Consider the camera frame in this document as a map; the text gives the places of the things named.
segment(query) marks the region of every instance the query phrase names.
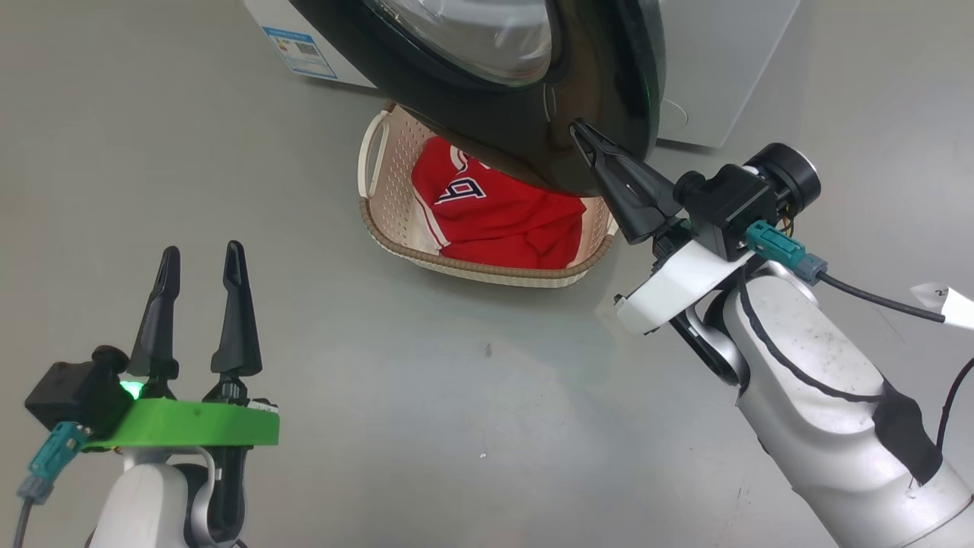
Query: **plastic basket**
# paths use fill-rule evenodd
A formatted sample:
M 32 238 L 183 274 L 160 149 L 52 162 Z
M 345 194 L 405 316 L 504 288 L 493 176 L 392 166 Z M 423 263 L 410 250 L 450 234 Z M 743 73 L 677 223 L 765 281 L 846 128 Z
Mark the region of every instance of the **plastic basket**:
M 617 227 L 609 209 L 601 198 L 583 198 L 585 213 L 581 219 L 579 254 L 568 268 L 535 270 L 491 266 L 411 248 L 415 200 L 411 175 L 424 144 L 432 136 L 432 131 L 403 108 L 391 104 L 372 120 L 362 140 L 358 154 L 362 220 L 372 238 L 389 253 L 429 270 L 477 282 L 522 288 L 563 288 L 580 280 L 612 246 Z

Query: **washing machine door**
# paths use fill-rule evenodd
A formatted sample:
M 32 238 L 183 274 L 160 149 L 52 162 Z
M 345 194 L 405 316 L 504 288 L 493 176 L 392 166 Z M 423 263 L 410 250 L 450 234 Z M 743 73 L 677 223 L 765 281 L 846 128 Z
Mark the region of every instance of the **washing machine door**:
M 658 0 L 290 0 L 417 119 L 539 187 L 598 194 L 569 124 L 637 157 L 656 141 Z

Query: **black cable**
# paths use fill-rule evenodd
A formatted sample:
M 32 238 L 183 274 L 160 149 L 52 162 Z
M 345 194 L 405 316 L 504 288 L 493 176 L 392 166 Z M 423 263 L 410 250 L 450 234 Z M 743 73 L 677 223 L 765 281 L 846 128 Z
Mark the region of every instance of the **black cable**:
M 916 316 L 924 320 L 930 320 L 931 322 L 937 322 L 938 324 L 943 324 L 944 318 L 943 314 L 937 314 L 936 312 L 930 312 L 929 310 L 923 310 L 922 308 L 917 308 L 915 306 L 910 306 L 909 304 L 903 304 L 902 302 L 895 301 L 884 296 L 879 296 L 877 294 L 871 294 L 869 292 L 864 292 L 858 288 L 853 288 L 851 285 L 840 282 L 832 276 L 829 276 L 825 272 L 819 272 L 817 278 L 826 284 L 836 288 L 839 291 L 846 292 L 852 296 L 857 296 L 861 299 L 868 300 L 879 306 L 885 306 L 891 310 L 897 312 L 902 312 L 904 314 L 909 314 L 911 316 Z
M 951 416 L 951 406 L 954 404 L 954 396 L 957 395 L 957 389 L 960 388 L 960 383 L 964 381 L 964 378 L 971 370 L 974 370 L 974 358 L 971 358 L 971 361 L 967 362 L 967 365 L 960 370 L 954 379 L 954 384 L 951 385 L 951 391 L 947 393 L 947 401 L 944 402 L 944 408 L 940 413 L 940 427 L 937 428 L 937 449 L 940 451 L 944 450 L 944 435 L 947 433 L 947 419 Z
M 27 520 L 30 519 L 30 509 L 34 506 L 34 500 L 26 498 L 23 506 L 20 507 L 20 519 L 17 521 L 17 529 L 14 531 L 14 548 L 23 548 L 23 536 L 27 533 Z
M 812 388 L 818 389 L 820 392 L 826 396 L 832 396 L 833 398 L 842 398 L 847 402 L 852 403 L 867 403 L 874 404 L 881 402 L 883 395 L 878 396 L 862 396 L 859 394 L 850 394 L 848 392 L 843 392 L 842 390 L 833 388 L 824 382 L 812 378 L 808 373 L 799 369 L 791 360 L 788 359 L 784 353 L 775 346 L 771 337 L 768 336 L 768 332 L 765 331 L 765 327 L 761 325 L 761 320 L 758 319 L 758 314 L 754 311 L 754 306 L 751 305 L 751 296 L 747 293 L 747 276 L 744 274 L 744 269 L 741 268 L 737 271 L 737 286 L 740 290 L 740 304 L 744 309 L 744 315 L 747 316 L 747 320 L 751 325 L 751 330 L 754 331 L 754 335 L 765 344 L 765 348 L 768 349 L 771 356 L 774 357 L 782 366 L 785 367 L 791 374 L 798 378 L 801 382 L 811 386 Z

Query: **cable connector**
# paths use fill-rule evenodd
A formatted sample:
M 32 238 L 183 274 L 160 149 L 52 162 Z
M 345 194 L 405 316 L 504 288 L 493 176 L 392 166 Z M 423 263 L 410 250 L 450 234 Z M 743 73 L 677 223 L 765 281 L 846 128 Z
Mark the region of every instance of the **cable connector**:
M 74 422 L 60 422 L 30 461 L 30 475 L 20 484 L 17 496 L 34 504 L 48 501 L 55 480 L 88 442 L 92 431 Z
M 829 269 L 825 259 L 808 253 L 805 245 L 766 221 L 759 220 L 749 226 L 745 236 L 748 249 L 767 260 L 780 262 L 810 286 L 818 283 L 819 272 Z

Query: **green led light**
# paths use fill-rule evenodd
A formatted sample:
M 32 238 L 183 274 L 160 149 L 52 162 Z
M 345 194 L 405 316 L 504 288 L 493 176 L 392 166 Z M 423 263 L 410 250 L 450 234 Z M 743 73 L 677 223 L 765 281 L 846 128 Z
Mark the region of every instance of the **green led light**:
M 142 395 L 142 386 L 144 385 L 137 380 L 123 380 L 119 382 L 119 384 L 121 384 L 122 388 L 125 388 L 126 391 L 131 394 L 134 400 L 137 400 L 138 397 Z

